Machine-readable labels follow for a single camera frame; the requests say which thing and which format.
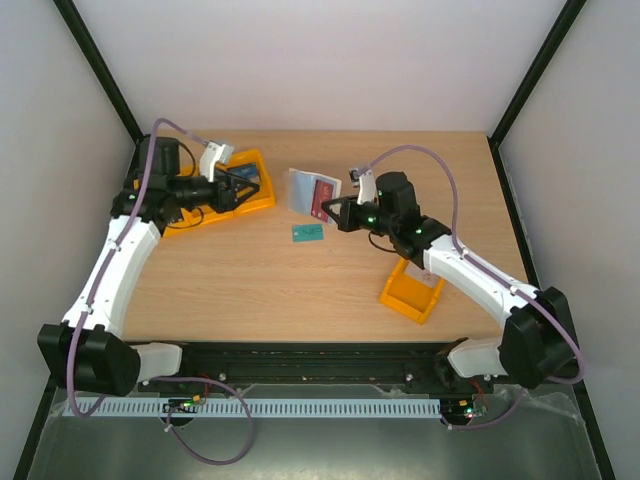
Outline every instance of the wire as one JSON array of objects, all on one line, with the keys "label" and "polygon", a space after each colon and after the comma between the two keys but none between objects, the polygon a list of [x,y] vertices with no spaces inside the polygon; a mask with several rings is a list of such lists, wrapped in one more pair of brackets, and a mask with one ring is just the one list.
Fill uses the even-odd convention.
[{"label": "wire", "polygon": [[191,172],[187,177],[193,177],[196,174],[196,157],[193,156],[193,152],[184,143],[178,141],[178,145],[182,147],[191,157]]},{"label": "wire", "polygon": [[563,338],[563,340],[565,342],[567,342],[567,345],[569,345],[569,348],[573,352],[573,355],[576,357],[576,361],[578,362],[578,373],[577,373],[577,375],[575,377],[573,377],[573,378],[562,378],[562,377],[555,377],[555,376],[550,375],[547,378],[549,380],[553,381],[553,382],[562,383],[562,384],[566,384],[566,385],[573,385],[573,384],[576,384],[576,383],[580,382],[584,378],[585,363],[586,363],[585,359],[584,359],[584,355],[580,351],[580,348],[578,348],[578,345],[573,340],[573,338],[571,338],[571,335],[569,335],[569,333],[564,329],[564,327],[562,325],[560,325],[560,322],[558,322],[558,320],[556,320],[553,317],[553,315],[551,315],[549,312],[547,312],[544,309],[544,307],[542,307],[542,305],[540,305],[540,303],[537,300],[535,300],[534,298],[531,298],[529,295],[527,295],[526,293],[521,291],[519,288],[517,288],[516,286],[512,285],[509,281],[507,281],[506,279],[502,278],[500,275],[496,274],[491,269],[487,268],[474,255],[472,255],[471,253],[468,253],[468,251],[460,243],[460,240],[458,238],[458,203],[459,203],[458,202],[458,187],[456,186],[456,181],[453,178],[453,174],[451,173],[451,170],[449,169],[449,167],[447,166],[445,161],[436,152],[434,152],[433,150],[430,150],[428,148],[421,147],[419,145],[400,145],[399,147],[392,148],[388,152],[383,153],[382,155],[377,157],[375,160],[373,160],[369,165],[365,165],[364,167],[359,167],[358,168],[358,173],[359,174],[363,174],[367,170],[372,169],[375,165],[380,163],[385,158],[390,157],[391,155],[393,155],[395,153],[398,153],[398,152],[401,152],[403,150],[415,150],[417,152],[421,152],[421,153],[425,153],[425,154],[429,155],[436,162],[438,162],[438,164],[440,164],[440,166],[444,170],[444,173],[447,175],[447,178],[449,179],[449,184],[451,185],[451,191],[452,191],[452,194],[453,194],[453,215],[452,215],[452,219],[451,219],[451,241],[453,242],[453,246],[456,249],[456,251],[460,254],[460,256],[463,257],[464,259],[466,259],[469,263],[474,265],[480,271],[485,273],[487,276],[489,276],[490,278],[492,278],[493,280],[498,282],[500,285],[505,287],[507,290],[512,290],[513,289],[512,290],[512,295],[518,295],[520,298],[522,298],[527,303],[529,303],[533,308],[535,308],[538,312],[540,312],[540,314],[542,314],[542,316],[544,316],[545,319],[556,329],[556,331],[560,334],[560,336]]},{"label": "wire", "polygon": [[[199,375],[200,377],[204,377],[204,378],[208,378],[209,380],[211,380],[211,377],[209,377],[209,375],[207,375],[206,373],[201,373]],[[204,384],[204,403],[207,403],[207,399],[209,398],[209,384],[205,382]]]},{"label": "wire", "polygon": [[220,387],[223,390],[226,390],[227,392],[229,392],[234,397],[236,397],[240,402],[240,404],[242,405],[242,408],[244,409],[245,413],[247,414],[247,420],[249,420],[249,435],[247,436],[247,440],[244,443],[244,446],[242,447],[240,452],[235,457],[230,458],[229,460],[212,460],[210,458],[203,457],[199,453],[195,452],[189,445],[186,444],[186,442],[178,434],[176,429],[173,428],[173,426],[171,425],[171,415],[175,412],[176,409],[175,407],[170,409],[169,413],[167,414],[167,418],[165,420],[166,431],[170,431],[173,434],[173,436],[176,438],[176,440],[178,440],[178,442],[180,443],[180,446],[193,458],[201,461],[202,463],[206,463],[207,465],[215,465],[215,466],[231,465],[232,463],[235,463],[238,460],[242,459],[247,454],[247,452],[249,452],[255,440],[255,434],[256,434],[255,424],[253,421],[253,417],[251,416],[251,410],[249,410],[249,405],[247,405],[247,402],[245,402],[244,398],[242,398],[242,395],[240,395],[236,390],[231,388],[229,385],[226,385],[222,382],[218,382],[217,380],[212,380],[210,378],[202,378],[202,377],[156,377],[153,379],[153,381],[173,382],[173,383],[202,382],[204,384]]},{"label": "wire", "polygon": [[384,248],[384,247],[381,247],[381,246],[380,246],[380,245],[378,245],[376,242],[374,242],[374,241],[373,241],[373,238],[371,238],[371,232],[369,232],[368,237],[369,237],[369,243],[370,243],[371,245],[373,245],[374,247],[376,247],[378,250],[381,250],[381,251],[383,251],[383,252],[387,252],[387,253],[396,253],[396,251],[395,251],[395,250],[391,250],[390,248]]},{"label": "wire", "polygon": [[202,222],[204,222],[204,212],[202,211],[202,209],[200,207],[196,207],[196,210],[198,210],[200,212],[200,216],[198,217],[198,223],[194,223],[193,225],[185,225],[184,227],[176,227],[173,225],[167,225],[167,228],[173,228],[174,230],[187,230],[189,228],[195,228],[199,225],[202,225]]},{"label": "wire", "polygon": [[513,415],[513,412],[516,411],[516,409],[518,408],[518,405],[520,405],[520,402],[522,402],[522,400],[524,399],[524,395],[525,395],[526,392],[527,392],[526,388],[520,388],[520,392],[518,393],[518,397],[511,404],[509,409],[506,412],[504,412],[502,415],[500,415],[498,418],[495,418],[495,419],[491,420],[490,422],[481,423],[479,425],[451,425],[447,421],[446,418],[441,417],[442,423],[444,423],[449,430],[458,430],[458,431],[461,431],[461,432],[464,432],[464,431],[467,431],[467,430],[480,430],[481,428],[487,428],[487,427],[496,426],[499,423],[504,422],[511,415]]},{"label": "wire", "polygon": [[475,378],[471,378],[469,379],[469,383],[476,387],[476,390],[478,390],[478,394],[482,398],[482,403],[484,403],[484,406],[487,407],[487,410],[489,410],[489,402],[487,401],[487,397],[484,396],[484,390],[482,390],[482,387],[480,386],[478,381]]},{"label": "wire", "polygon": [[[166,118],[158,118],[154,122],[153,127],[151,129],[151,135],[149,136],[149,148],[147,150],[147,158],[145,161],[144,172],[142,175],[142,182],[140,184],[140,190],[138,191],[138,198],[136,199],[136,203],[133,205],[133,209],[129,214],[129,219],[127,220],[127,223],[125,224],[124,228],[116,238],[113,247],[109,250],[107,255],[104,257],[104,260],[100,264],[100,267],[98,268],[98,272],[94,277],[93,283],[91,284],[91,287],[89,287],[89,293],[87,294],[87,301],[86,301],[87,309],[91,308],[91,305],[93,304],[96,294],[98,292],[98,287],[100,286],[100,282],[104,278],[104,275],[107,271],[107,268],[109,267],[109,264],[111,263],[111,260],[113,259],[114,255],[116,254],[116,251],[120,248],[120,245],[122,244],[125,237],[133,227],[133,224],[136,221],[138,213],[140,212],[140,208],[142,207],[142,202],[144,201],[144,197],[147,193],[147,187],[149,185],[149,177],[151,176],[151,164],[153,163],[153,153],[156,146],[158,129],[160,128],[160,125],[162,125],[163,123],[169,125],[173,129],[180,132],[181,134],[191,138],[192,140],[195,140],[196,142],[202,144],[205,147],[209,143],[207,140],[191,132],[188,132],[184,128],[176,125],[171,120],[168,120]],[[88,316],[89,316],[88,310],[80,314],[80,317],[78,318],[78,323],[76,324],[75,330],[73,331],[73,334],[71,336],[69,353],[67,355],[67,367],[65,372],[65,380],[67,385],[67,397],[69,399],[69,407],[71,408],[71,411],[76,417],[90,416],[93,412],[96,411],[96,409],[100,406],[100,404],[104,400],[104,396],[100,397],[98,401],[92,407],[90,407],[89,410],[87,410],[86,412],[80,411],[80,408],[78,407],[78,402],[76,400],[75,379],[74,379],[75,366],[76,366],[76,354],[78,352],[78,343],[80,342],[80,334],[82,333],[84,324],[87,322]]]}]

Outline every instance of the black frame edge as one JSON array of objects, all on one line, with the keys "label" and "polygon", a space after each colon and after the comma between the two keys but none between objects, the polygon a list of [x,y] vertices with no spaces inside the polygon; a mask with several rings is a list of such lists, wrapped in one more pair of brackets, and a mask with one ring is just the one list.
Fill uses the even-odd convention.
[{"label": "black frame edge", "polygon": [[600,433],[598,420],[596,419],[596,414],[593,411],[591,399],[589,399],[587,387],[584,382],[574,385],[573,392],[576,396],[576,401],[578,402],[580,415],[587,427],[587,435],[591,442],[591,448],[593,449],[593,455],[596,458],[600,475],[604,480],[615,480],[616,476],[613,471],[613,466],[611,465],[611,460],[609,459],[609,454],[607,453],[607,447],[604,444],[604,439]]},{"label": "black frame edge", "polygon": [[522,258],[524,271],[527,275],[527,282],[536,287],[540,287],[540,281],[538,280],[536,267],[533,264],[533,257],[531,256],[529,242],[527,241],[524,227],[520,221],[520,212],[518,211],[513,192],[511,191],[511,184],[509,182],[507,171],[504,167],[504,162],[500,156],[500,151],[498,149],[491,149],[491,156],[493,157],[493,163],[496,168],[496,173],[498,174],[498,180],[500,181],[500,188],[502,188],[502,196],[504,197],[504,202],[507,205],[507,212],[509,212],[511,227],[513,228],[513,233],[516,237],[516,242],[518,243],[518,250],[520,250],[520,257]]},{"label": "black frame edge", "polygon": [[516,121],[516,118],[520,114],[522,107],[527,103],[531,92],[533,92],[533,89],[538,84],[540,77],[542,77],[542,74],[549,65],[549,62],[551,62],[551,59],[558,50],[558,47],[560,47],[564,37],[571,29],[573,22],[578,17],[578,14],[585,3],[587,3],[587,0],[567,0],[564,7],[562,7],[562,10],[558,14],[556,21],[549,31],[549,34],[533,59],[529,70],[527,70],[522,82],[520,82],[520,86],[518,86],[511,102],[509,102],[509,106],[498,122],[498,126],[489,138],[489,146],[492,151],[498,150],[504,141],[509,130]]},{"label": "black frame edge", "polygon": [[102,85],[113,108],[116,110],[118,117],[120,117],[120,121],[124,125],[124,128],[127,129],[129,136],[134,143],[140,141],[143,136],[142,130],[140,130],[138,122],[133,116],[133,113],[131,113],[129,105],[127,105],[118,84],[113,78],[113,75],[111,75],[109,67],[107,67],[104,58],[102,58],[102,54],[93,41],[73,0],[53,0],[53,3],[58,8],[69,31],[73,35],[73,38],[75,38],[78,47],[80,47],[93,73],[100,82],[100,85]]},{"label": "black frame edge", "polygon": [[44,388],[40,403],[38,404],[38,410],[29,429],[27,440],[22,448],[22,454],[20,460],[18,460],[18,466],[16,467],[13,475],[13,480],[26,480],[29,477],[29,471],[33,460],[38,450],[38,443],[44,430],[44,425],[49,417],[49,411],[51,410],[51,404],[53,403],[53,397],[56,392],[56,385],[53,379],[49,378],[47,385]]}]

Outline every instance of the wooden tabletop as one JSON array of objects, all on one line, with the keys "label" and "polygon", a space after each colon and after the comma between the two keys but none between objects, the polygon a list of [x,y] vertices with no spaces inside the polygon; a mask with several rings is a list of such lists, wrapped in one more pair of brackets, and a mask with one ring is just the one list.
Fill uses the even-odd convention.
[{"label": "wooden tabletop", "polygon": [[[348,181],[350,167],[397,145],[424,145],[439,153],[455,176],[460,238],[498,268],[525,279],[484,134],[199,133],[232,143],[236,151],[258,147],[277,205],[163,238],[129,304],[127,340],[417,342],[499,333],[493,320],[450,284],[424,325],[380,304],[380,292],[399,257],[371,247],[364,231],[343,233],[329,226],[322,241],[293,243],[293,225],[317,222],[289,212],[286,200],[289,167],[340,178],[342,195],[347,195],[355,193]],[[202,147],[185,143],[198,158]],[[375,173],[389,170],[407,174],[423,214],[451,224],[451,190],[436,162],[402,152],[382,162]]]}]

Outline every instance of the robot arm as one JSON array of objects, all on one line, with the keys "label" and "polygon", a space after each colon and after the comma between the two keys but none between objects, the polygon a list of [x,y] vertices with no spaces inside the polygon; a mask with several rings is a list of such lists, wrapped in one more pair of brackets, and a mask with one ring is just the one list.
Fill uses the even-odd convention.
[{"label": "robot arm", "polygon": [[421,215],[404,173],[389,172],[374,180],[371,170],[354,170],[351,179],[360,187],[357,196],[322,205],[338,229],[389,236],[400,256],[458,287],[503,332],[502,338],[460,339],[441,352],[435,367],[446,386],[460,377],[509,375],[520,385],[535,388],[573,358],[559,332],[525,299],[534,299],[567,329],[571,314],[561,292],[553,287],[540,292],[514,279],[473,254],[448,227]]},{"label": "robot arm", "polygon": [[[107,238],[78,299],[61,324],[43,325],[40,330],[38,346],[60,387],[66,387],[74,335],[79,335],[73,357],[73,381],[78,390],[127,395],[138,382],[178,371],[179,346],[151,343],[132,347],[120,340],[142,267],[167,226],[182,218],[181,208],[208,206],[218,213],[227,212],[259,190],[257,184],[217,167],[228,162],[232,147],[210,142],[200,159],[203,175],[190,177],[178,175],[178,147],[176,139],[156,138],[149,183],[137,214],[132,220],[141,176],[134,170],[113,200]],[[136,155],[144,158],[148,149],[146,139]]]}]

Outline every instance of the orange tray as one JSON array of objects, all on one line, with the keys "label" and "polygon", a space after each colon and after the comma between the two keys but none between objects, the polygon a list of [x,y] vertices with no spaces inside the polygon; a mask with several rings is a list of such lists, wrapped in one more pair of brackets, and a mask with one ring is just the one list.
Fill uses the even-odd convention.
[{"label": "orange tray", "polygon": [[[260,190],[253,197],[240,205],[232,212],[216,213],[209,207],[201,207],[204,216],[200,214],[200,211],[194,210],[189,212],[182,209],[182,218],[180,222],[172,223],[170,227],[164,232],[164,237],[176,235],[178,233],[189,232],[196,228],[204,227],[212,223],[227,220],[238,215],[244,215],[245,213],[255,212],[264,208],[273,207],[276,204],[276,196],[273,191],[273,184],[271,183],[271,177],[267,172],[267,168],[264,165],[264,159],[260,150],[253,148],[244,152],[238,152],[231,156],[229,164],[221,167],[223,169],[238,167],[247,163],[255,163],[260,174]],[[186,175],[191,172],[191,166],[185,167],[181,171],[181,175]]]},{"label": "orange tray", "polygon": [[401,259],[382,290],[380,303],[423,324],[436,306],[443,286],[442,278]]}]

